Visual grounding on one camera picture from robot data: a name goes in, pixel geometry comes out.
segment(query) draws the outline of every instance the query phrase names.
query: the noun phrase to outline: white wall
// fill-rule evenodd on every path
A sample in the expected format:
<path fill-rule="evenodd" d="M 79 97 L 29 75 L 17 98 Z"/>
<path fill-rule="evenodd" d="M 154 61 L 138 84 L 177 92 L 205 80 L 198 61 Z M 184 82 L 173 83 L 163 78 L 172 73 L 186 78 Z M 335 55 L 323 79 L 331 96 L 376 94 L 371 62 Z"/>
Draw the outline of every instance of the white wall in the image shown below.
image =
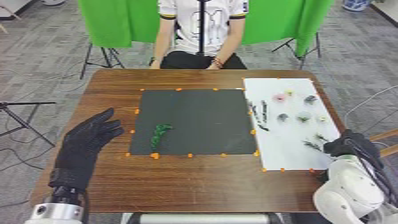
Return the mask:
<path fill-rule="evenodd" d="M 26 5 L 31 0 L 0 0 L 0 5 L 3 5 L 12 12 Z M 0 17 L 8 17 L 8 12 L 0 8 Z"/>
<path fill-rule="evenodd" d="M 398 0 L 385 0 L 383 3 L 372 3 L 372 5 L 398 22 Z"/>

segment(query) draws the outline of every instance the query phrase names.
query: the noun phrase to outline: black glove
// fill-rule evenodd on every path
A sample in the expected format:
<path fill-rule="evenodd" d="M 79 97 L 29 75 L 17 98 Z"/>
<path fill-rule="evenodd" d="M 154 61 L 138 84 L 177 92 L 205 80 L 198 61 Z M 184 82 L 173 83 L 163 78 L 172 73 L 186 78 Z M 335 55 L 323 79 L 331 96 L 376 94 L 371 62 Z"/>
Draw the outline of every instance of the black glove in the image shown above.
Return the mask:
<path fill-rule="evenodd" d="M 330 154 L 330 156 L 337 157 L 340 155 L 355 155 L 353 148 L 346 144 L 346 140 L 351 140 L 360 147 L 360 150 L 365 152 L 367 156 L 376 160 L 379 166 L 379 150 L 374 147 L 371 141 L 363 138 L 363 135 L 353 133 L 351 130 L 344 130 L 340 137 L 333 140 L 333 142 L 323 145 L 323 152 Z"/>
<path fill-rule="evenodd" d="M 111 116 L 113 109 L 109 108 L 79 123 L 65 134 L 51 172 L 49 187 L 65 186 L 84 191 L 97 153 L 109 140 L 124 132 L 120 121 L 106 122 Z"/>

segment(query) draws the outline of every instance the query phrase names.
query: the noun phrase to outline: light stand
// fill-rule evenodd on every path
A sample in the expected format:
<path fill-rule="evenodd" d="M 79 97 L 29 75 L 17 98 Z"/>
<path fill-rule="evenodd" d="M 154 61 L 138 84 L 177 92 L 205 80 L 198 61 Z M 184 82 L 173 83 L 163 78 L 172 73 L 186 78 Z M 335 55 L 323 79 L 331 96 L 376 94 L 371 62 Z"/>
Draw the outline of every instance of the light stand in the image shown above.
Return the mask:
<path fill-rule="evenodd" d="M 303 64 L 305 64 L 305 58 L 307 58 L 307 55 L 315 51 L 317 52 L 317 58 L 321 58 L 321 53 L 319 53 L 319 33 L 315 33 L 315 47 L 314 47 L 314 49 L 310 50 L 310 51 L 305 51 L 305 54 L 303 54 L 303 56 L 301 57 L 296 57 L 296 55 L 294 55 L 294 58 L 301 61 L 301 63 L 299 63 L 299 70 L 301 70 L 301 67 L 303 67 Z M 289 46 L 289 42 L 294 40 L 294 38 L 291 38 L 287 41 L 285 41 L 285 43 L 271 50 L 271 53 L 285 46 L 287 48 L 289 48 L 289 50 L 291 50 L 291 52 L 292 52 L 292 54 L 294 54 L 294 50 L 292 50 L 292 48 L 291 48 L 291 46 Z"/>
<path fill-rule="evenodd" d="M 6 134 L 13 133 L 15 131 L 19 131 L 22 128 L 26 128 L 37 135 L 37 137 L 45 141 L 45 143 L 51 145 L 51 147 L 54 147 L 54 144 L 51 143 L 51 141 L 47 140 L 47 138 L 44 137 L 44 135 L 38 133 L 38 131 L 33 129 L 33 127 L 29 126 L 29 121 L 33 119 L 33 115 L 38 109 L 40 105 L 45 104 L 56 104 L 54 102 L 29 102 L 29 103 L 6 103 L 1 102 L 0 103 L 0 112 L 3 111 L 6 113 L 6 115 L 10 116 L 10 118 L 13 119 L 13 121 L 19 123 L 19 127 L 15 127 L 13 129 L 6 130 L 3 133 L 0 133 L 0 137 L 5 136 Z M 21 105 L 33 105 L 33 110 L 29 112 L 28 115 L 28 119 L 26 121 L 21 119 L 21 117 L 13 114 L 13 112 L 8 109 L 8 106 L 21 106 Z"/>
<path fill-rule="evenodd" d="M 124 68 L 120 60 L 116 58 L 118 52 L 115 51 L 113 48 L 108 48 L 108 54 L 106 54 L 104 48 L 100 47 L 100 53 L 102 53 L 102 58 L 104 58 L 106 65 L 88 62 L 88 60 L 90 60 L 90 50 L 92 50 L 92 43 L 88 45 L 88 50 L 86 50 L 86 55 L 84 55 L 84 60 L 83 60 L 83 68 L 81 68 L 79 79 L 83 79 L 86 65 L 95 65 L 95 66 L 100 66 L 102 68 L 113 68 L 116 65 L 120 65 L 120 68 Z"/>

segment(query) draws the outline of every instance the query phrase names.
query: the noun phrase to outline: green backdrop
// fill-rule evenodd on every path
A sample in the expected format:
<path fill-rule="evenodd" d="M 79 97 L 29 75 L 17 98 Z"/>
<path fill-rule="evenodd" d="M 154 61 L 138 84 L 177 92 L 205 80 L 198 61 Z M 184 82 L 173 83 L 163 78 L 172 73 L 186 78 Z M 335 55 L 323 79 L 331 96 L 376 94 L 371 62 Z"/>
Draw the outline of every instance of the green backdrop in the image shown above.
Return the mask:
<path fill-rule="evenodd" d="M 157 0 L 77 0 L 92 44 L 131 47 L 154 42 Z M 296 56 L 308 48 L 333 0 L 248 0 L 243 44 L 296 39 Z"/>

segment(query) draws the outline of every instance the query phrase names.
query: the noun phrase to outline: black mat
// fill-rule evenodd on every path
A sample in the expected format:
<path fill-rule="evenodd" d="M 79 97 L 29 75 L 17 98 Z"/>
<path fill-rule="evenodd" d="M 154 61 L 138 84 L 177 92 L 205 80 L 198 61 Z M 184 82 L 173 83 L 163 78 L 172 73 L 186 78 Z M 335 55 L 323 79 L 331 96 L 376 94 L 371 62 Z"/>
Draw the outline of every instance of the black mat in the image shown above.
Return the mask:
<path fill-rule="evenodd" d="M 248 154 L 255 151 L 241 90 L 145 91 L 134 121 L 131 154 L 147 155 L 157 124 L 170 124 L 159 154 Z"/>

